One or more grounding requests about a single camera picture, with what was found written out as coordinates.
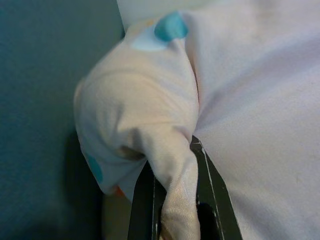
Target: cloth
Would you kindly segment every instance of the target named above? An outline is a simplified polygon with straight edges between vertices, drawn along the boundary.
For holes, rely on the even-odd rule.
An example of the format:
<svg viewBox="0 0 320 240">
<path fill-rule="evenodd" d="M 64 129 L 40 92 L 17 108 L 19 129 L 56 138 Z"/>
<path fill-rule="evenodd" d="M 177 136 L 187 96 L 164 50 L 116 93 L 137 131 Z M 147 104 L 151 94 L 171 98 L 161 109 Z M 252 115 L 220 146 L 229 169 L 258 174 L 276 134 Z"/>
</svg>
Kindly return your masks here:
<svg viewBox="0 0 320 240">
<path fill-rule="evenodd" d="M 101 189 L 132 196 L 147 159 L 167 190 L 162 236 L 200 239 L 194 134 L 243 239 L 319 239 L 319 13 L 318 0 L 229 0 L 129 28 L 74 99 Z"/>
</svg>

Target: teal dot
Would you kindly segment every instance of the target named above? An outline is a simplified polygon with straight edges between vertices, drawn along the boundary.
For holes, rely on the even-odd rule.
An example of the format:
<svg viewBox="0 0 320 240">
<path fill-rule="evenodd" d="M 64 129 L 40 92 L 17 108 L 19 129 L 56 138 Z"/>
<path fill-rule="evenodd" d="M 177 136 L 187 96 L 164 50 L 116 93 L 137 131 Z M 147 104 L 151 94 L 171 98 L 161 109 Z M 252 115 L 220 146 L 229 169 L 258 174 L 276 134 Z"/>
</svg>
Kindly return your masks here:
<svg viewBox="0 0 320 240">
<path fill-rule="evenodd" d="M 173 12 L 162 18 L 154 29 L 154 35 L 164 41 L 183 39 L 188 34 L 188 28 L 178 12 Z"/>
<path fill-rule="evenodd" d="M 94 159 L 92 156 L 86 154 L 86 160 L 88 162 L 88 165 L 91 169 L 91 172 L 93 173 L 95 179 L 97 180 L 98 183 L 101 183 L 104 179 L 102 170 L 97 163 L 96 159 Z"/>
</svg>

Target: white fabric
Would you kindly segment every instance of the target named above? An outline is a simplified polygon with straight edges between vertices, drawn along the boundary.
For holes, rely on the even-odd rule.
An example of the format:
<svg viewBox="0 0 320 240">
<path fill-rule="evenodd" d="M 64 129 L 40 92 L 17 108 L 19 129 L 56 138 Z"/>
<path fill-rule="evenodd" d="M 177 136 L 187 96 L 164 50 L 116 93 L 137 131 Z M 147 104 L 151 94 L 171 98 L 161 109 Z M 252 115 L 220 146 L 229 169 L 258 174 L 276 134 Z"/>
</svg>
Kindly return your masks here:
<svg viewBox="0 0 320 240">
<path fill-rule="evenodd" d="M 76 128 L 101 189 L 132 191 L 126 176 L 145 154 L 168 191 L 165 233 L 200 239 L 194 134 L 243 239 L 319 239 L 319 1 L 227 1 L 180 15 L 185 39 L 155 47 L 148 29 L 128 31 L 78 87 Z"/>
</svg>

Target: teal wall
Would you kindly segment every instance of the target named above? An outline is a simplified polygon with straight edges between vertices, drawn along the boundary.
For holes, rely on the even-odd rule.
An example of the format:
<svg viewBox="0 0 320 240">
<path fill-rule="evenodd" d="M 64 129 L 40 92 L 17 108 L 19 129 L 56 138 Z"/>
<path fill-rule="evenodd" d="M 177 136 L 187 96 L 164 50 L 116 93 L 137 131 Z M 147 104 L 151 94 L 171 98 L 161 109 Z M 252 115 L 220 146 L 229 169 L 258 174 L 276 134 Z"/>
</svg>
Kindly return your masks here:
<svg viewBox="0 0 320 240">
<path fill-rule="evenodd" d="M 0 239 L 96 239 L 77 82 L 123 36 L 116 0 L 0 0 Z"/>
</svg>

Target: wall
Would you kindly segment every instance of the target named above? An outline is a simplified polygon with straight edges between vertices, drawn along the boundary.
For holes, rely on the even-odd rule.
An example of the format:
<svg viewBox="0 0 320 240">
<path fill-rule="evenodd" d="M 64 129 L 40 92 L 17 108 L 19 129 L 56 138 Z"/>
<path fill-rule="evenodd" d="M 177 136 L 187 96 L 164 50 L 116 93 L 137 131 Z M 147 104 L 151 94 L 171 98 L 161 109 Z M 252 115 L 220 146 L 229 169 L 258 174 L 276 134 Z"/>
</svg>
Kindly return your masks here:
<svg viewBox="0 0 320 240">
<path fill-rule="evenodd" d="M 0 239 L 97 239 L 72 101 L 122 36 L 116 0 L 0 0 Z"/>
<path fill-rule="evenodd" d="M 143 19 L 160 17 L 178 9 L 201 6 L 212 0 L 117 0 L 124 28 Z"/>
</svg>

